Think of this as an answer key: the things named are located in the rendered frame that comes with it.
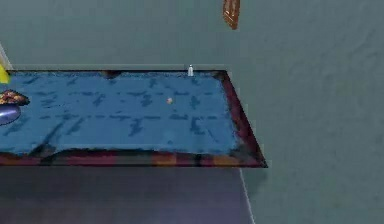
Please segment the blue pool table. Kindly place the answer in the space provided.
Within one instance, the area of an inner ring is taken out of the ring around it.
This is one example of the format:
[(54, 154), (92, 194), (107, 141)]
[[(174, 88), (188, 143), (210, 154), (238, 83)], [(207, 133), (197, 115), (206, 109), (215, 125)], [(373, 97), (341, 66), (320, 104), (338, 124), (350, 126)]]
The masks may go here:
[[(264, 168), (224, 70), (14, 71), (30, 100), (0, 126), (0, 166)], [(167, 98), (173, 98), (167, 104)]]

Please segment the shiny blue bowl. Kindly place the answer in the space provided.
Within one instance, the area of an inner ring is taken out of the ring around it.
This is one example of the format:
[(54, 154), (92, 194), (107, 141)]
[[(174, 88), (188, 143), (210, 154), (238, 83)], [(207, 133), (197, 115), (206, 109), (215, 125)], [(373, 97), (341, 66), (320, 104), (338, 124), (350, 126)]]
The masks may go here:
[(21, 115), (21, 109), (15, 104), (0, 105), (0, 126), (7, 125), (17, 120)]

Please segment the yellow object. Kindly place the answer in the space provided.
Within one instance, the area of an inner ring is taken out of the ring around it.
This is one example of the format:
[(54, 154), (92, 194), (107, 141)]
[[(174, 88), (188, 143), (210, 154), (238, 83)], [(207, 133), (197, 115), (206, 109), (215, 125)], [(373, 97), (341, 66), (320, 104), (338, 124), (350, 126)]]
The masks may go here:
[(8, 84), (10, 82), (10, 76), (6, 69), (0, 64), (0, 83)]

